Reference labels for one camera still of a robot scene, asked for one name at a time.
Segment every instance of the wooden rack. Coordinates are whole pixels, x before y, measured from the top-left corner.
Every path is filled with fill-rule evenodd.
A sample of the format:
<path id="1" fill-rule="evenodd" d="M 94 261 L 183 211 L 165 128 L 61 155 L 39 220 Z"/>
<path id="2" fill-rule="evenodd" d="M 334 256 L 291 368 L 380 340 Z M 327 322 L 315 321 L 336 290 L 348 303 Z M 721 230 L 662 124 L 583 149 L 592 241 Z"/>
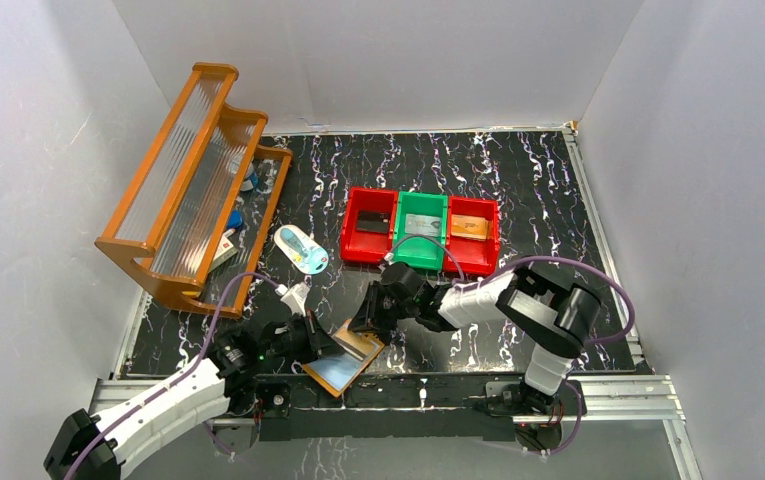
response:
<path id="1" fill-rule="evenodd" d="M 162 305 L 212 313 L 203 292 L 214 252 L 253 158 L 281 162 L 250 252 L 254 270 L 291 163 L 258 145 L 267 115 L 227 105 L 238 71 L 197 63 L 96 246 Z M 251 279 L 221 312 L 238 318 Z"/>

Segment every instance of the black card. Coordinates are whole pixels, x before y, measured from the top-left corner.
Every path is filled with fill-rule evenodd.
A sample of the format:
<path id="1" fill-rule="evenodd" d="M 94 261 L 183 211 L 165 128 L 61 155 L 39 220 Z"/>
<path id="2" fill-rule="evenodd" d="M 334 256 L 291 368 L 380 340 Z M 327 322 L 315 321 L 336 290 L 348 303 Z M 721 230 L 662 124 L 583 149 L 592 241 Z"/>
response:
<path id="1" fill-rule="evenodd" d="M 359 210 L 356 230 L 359 232 L 388 233 L 390 222 L 390 213 Z"/>

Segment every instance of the small box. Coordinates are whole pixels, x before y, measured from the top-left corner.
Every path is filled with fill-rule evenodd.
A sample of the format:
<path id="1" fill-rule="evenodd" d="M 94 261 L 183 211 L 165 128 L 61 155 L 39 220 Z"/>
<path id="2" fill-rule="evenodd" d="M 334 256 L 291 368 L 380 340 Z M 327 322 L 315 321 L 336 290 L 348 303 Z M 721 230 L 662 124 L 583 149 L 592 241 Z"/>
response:
<path id="1" fill-rule="evenodd" d="M 229 235 L 232 233 L 234 232 L 224 232 L 223 236 L 220 237 L 220 243 L 217 244 L 217 250 L 214 252 L 214 260 L 211 261 L 211 267 L 208 269 L 208 273 L 213 272 L 215 268 L 226 263 L 226 260 L 229 260 L 232 256 L 238 253 L 238 247 L 229 240 Z"/>

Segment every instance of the clear plastic panel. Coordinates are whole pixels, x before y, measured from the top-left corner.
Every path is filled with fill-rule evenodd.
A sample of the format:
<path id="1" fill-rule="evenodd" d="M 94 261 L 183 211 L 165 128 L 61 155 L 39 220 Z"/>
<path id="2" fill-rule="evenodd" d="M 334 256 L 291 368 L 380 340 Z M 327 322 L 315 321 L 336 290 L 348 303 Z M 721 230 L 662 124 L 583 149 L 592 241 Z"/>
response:
<path id="1" fill-rule="evenodd" d="M 208 110 L 214 103 L 216 92 L 222 85 L 223 79 L 220 78 L 200 78 L 197 81 L 190 98 L 158 152 L 155 163 L 135 195 L 115 238 L 135 242 L 146 241 L 149 231 L 155 225 L 161 206 L 167 199 L 170 187 L 176 180 L 179 169 L 205 122 Z"/>
<path id="2" fill-rule="evenodd" d="M 230 132 L 242 143 L 230 146 L 222 130 L 215 129 L 179 210 L 156 253 L 152 271 L 174 277 L 194 278 L 217 227 L 223 204 L 246 152 L 255 124 L 235 125 Z"/>
<path id="3" fill-rule="evenodd" d="M 255 159 L 253 168 L 258 175 L 258 186 L 252 190 L 240 192 L 235 199 L 235 205 L 232 207 L 233 210 L 241 212 L 241 218 L 244 219 L 244 226 L 240 231 L 229 237 L 232 243 L 237 245 L 240 252 L 208 275 L 205 288 L 199 297 L 201 302 L 217 304 L 229 281 L 239 273 L 247 271 L 252 249 L 261 229 L 267 231 L 270 228 L 269 223 L 264 223 L 264 212 L 273 199 L 273 186 L 279 172 L 287 167 L 282 161 Z M 226 298 L 230 302 L 237 298 L 240 286 L 241 282 L 235 282 L 235 285 L 229 290 Z"/>

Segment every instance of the red box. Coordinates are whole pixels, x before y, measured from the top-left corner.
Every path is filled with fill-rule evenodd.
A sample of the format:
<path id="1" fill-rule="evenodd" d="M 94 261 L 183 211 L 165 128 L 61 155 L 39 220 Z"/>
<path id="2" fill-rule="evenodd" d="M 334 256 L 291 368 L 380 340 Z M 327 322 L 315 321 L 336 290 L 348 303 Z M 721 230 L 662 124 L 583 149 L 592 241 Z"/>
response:
<path id="1" fill-rule="evenodd" d="M 397 216 L 398 192 L 375 188 L 350 189 L 347 199 L 347 213 L 341 227 L 341 260 L 350 262 L 379 263 L 391 250 L 394 225 Z M 356 230 L 358 212 L 384 212 L 391 214 L 388 233 L 361 232 Z"/>
<path id="2" fill-rule="evenodd" d="M 456 260 L 465 273 L 490 275 L 497 268 L 500 256 L 500 207 L 494 200 L 477 200 L 474 198 L 450 197 L 447 209 L 447 248 L 455 255 Z M 473 240 L 457 237 L 451 234 L 453 230 L 453 215 L 471 215 L 483 217 L 491 223 L 488 227 L 488 238 Z M 448 256 L 444 256 L 445 272 L 456 272 L 456 265 Z"/>

